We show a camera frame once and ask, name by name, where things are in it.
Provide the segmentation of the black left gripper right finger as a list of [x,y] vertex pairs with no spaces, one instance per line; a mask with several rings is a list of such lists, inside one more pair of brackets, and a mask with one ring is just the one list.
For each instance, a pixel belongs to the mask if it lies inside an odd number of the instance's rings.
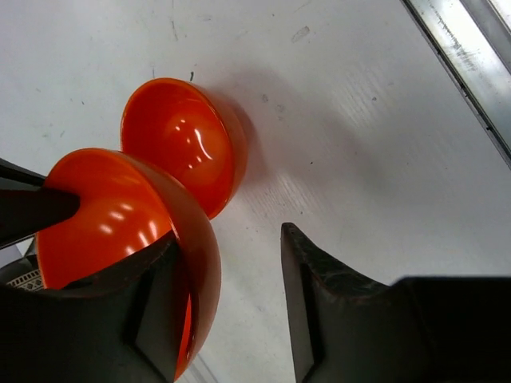
[[507,382],[510,280],[409,276],[387,286],[281,227],[298,382]]

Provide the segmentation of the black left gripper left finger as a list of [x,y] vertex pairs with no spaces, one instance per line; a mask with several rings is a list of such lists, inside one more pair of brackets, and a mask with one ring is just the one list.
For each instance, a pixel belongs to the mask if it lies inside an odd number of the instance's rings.
[[4,382],[172,382],[187,282],[174,235],[60,290],[1,285]]

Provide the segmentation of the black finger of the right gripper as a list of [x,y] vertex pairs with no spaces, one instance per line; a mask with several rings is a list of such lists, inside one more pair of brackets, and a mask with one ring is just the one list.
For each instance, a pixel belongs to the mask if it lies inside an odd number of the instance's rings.
[[73,217],[79,210],[78,195],[51,188],[35,191],[1,190],[1,248]]
[[36,172],[32,172],[4,159],[0,159],[0,163],[1,177],[3,179],[30,184],[36,187],[41,187],[44,184],[46,178]]

